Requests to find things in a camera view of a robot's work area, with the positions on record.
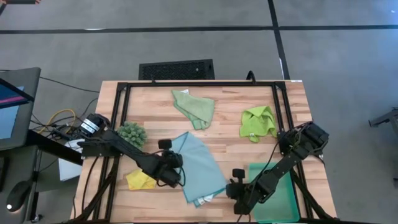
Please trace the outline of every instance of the yellow cloth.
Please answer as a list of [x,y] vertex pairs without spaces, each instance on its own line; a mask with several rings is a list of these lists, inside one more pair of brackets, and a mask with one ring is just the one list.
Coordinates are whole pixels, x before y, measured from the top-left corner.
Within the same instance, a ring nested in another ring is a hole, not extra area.
[[142,170],[134,170],[126,176],[130,190],[154,189],[156,181],[142,172]]

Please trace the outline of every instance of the black mouse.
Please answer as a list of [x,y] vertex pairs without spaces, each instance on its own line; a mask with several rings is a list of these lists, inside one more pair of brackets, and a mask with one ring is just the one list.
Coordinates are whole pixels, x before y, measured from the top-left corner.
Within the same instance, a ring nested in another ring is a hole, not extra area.
[[16,184],[7,197],[7,209],[15,212],[20,209],[25,202],[26,196],[30,190],[30,182],[23,180]]

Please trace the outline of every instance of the white paper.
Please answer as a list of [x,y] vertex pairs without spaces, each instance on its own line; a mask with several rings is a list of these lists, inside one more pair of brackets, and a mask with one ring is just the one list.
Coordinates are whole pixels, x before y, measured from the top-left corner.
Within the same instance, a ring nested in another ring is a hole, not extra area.
[[[82,148],[78,146],[78,142],[84,141],[84,139],[77,139],[77,140],[72,140],[69,142],[65,143],[66,147],[70,147],[76,152],[81,153]],[[58,159],[59,163],[59,170],[60,170],[60,180],[61,181],[66,181],[69,179],[72,179],[74,177],[77,177],[81,174],[81,166],[74,164],[72,162],[66,161],[64,159]]]

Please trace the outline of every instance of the light blue cloth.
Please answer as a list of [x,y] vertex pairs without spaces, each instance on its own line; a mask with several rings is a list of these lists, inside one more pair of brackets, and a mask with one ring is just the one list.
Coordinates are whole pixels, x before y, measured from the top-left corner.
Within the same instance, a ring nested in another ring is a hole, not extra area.
[[185,199],[188,203],[194,203],[196,207],[201,205],[198,198],[202,198],[224,191],[226,180],[221,169],[204,143],[191,133],[184,133],[172,141],[173,152],[182,155],[185,178],[181,183]]
[[14,129],[15,119],[17,118],[19,106],[11,106],[0,109],[0,139],[11,138],[12,130]]

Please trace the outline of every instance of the yellow cable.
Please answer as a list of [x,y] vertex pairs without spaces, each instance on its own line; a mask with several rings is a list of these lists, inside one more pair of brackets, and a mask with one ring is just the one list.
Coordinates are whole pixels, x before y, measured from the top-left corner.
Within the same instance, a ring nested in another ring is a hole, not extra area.
[[[69,111],[69,112],[71,112],[71,113],[73,114],[73,123],[72,123],[72,126],[73,126],[73,125],[75,124],[75,121],[76,121],[76,114],[75,114],[75,112],[74,112],[72,109],[64,109],[64,110],[57,111],[53,116],[51,116],[51,118],[49,119],[49,121],[48,121],[47,124],[46,124],[46,127],[47,127],[49,124],[51,124],[52,120],[53,120],[58,114],[63,113],[63,112],[67,112],[67,111]],[[41,133],[46,129],[46,127],[43,127],[38,133],[41,134]]]

